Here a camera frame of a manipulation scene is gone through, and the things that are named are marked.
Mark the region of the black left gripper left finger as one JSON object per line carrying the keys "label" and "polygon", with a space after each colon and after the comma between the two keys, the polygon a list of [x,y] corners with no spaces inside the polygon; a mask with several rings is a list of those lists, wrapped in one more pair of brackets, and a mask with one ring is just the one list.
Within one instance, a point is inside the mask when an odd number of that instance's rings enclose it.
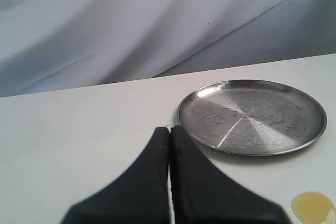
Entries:
{"label": "black left gripper left finger", "polygon": [[62,223],[170,223],[167,189],[169,130],[157,127],[148,144],[116,180],[74,204]]}

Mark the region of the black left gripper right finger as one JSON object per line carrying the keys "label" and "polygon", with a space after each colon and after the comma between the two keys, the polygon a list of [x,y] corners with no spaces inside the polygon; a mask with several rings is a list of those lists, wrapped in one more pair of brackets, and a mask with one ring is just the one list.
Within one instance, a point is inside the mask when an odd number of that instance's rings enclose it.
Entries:
{"label": "black left gripper right finger", "polygon": [[175,223],[290,223],[278,204],[221,172],[181,126],[170,132]]}

